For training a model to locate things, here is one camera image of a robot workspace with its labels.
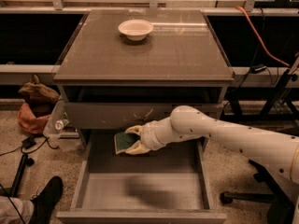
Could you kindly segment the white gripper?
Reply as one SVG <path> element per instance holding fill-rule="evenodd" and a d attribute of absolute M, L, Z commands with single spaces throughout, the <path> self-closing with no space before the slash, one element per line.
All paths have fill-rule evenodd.
<path fill-rule="evenodd" d="M 139 155 L 148 153 L 150 150 L 158 150 L 164 147 L 162 141 L 162 132 L 164 126 L 159 121 L 151 121 L 142 125 L 135 125 L 125 130 L 126 133 L 136 134 L 140 136 L 140 140 L 135 141 L 125 150 L 126 154 Z"/>

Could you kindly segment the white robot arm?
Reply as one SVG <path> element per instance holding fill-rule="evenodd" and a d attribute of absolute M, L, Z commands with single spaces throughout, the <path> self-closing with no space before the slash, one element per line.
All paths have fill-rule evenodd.
<path fill-rule="evenodd" d="M 296 136 L 213 119 L 187 105 L 174 108 L 168 118 L 136 125 L 125 132 L 139 136 L 125 150 L 130 155 L 205 137 L 240 152 L 293 183 L 299 183 L 299 139 Z"/>

